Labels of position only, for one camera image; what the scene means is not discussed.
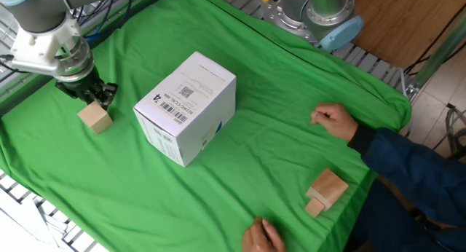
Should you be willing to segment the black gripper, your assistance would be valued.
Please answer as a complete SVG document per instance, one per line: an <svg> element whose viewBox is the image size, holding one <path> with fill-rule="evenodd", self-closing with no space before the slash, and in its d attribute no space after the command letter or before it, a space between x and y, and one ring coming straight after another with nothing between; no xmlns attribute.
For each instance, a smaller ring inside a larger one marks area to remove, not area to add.
<svg viewBox="0 0 466 252"><path fill-rule="evenodd" d="M73 99L81 99L87 105L96 102L105 110L111 105L118 89L117 84L104 84L95 66L85 78L77 82L56 81L55 86Z"/></svg>

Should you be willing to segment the person's left hand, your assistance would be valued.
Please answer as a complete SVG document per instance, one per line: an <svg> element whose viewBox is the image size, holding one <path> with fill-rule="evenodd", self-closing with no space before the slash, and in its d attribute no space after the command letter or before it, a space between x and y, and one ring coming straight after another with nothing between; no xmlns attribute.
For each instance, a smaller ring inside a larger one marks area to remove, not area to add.
<svg viewBox="0 0 466 252"><path fill-rule="evenodd" d="M242 252L286 252L287 248L275 227L265 218L257 217L244 231Z"/></svg>

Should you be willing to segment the person's right hand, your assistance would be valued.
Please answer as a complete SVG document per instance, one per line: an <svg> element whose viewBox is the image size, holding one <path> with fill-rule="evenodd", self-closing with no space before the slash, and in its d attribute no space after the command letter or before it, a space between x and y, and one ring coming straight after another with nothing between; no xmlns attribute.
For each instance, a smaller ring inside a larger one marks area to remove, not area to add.
<svg viewBox="0 0 466 252"><path fill-rule="evenodd" d="M310 116L312 124L322 125L331 135L346 142L351 141L358 128L358 123L339 103L319 103Z"/></svg>

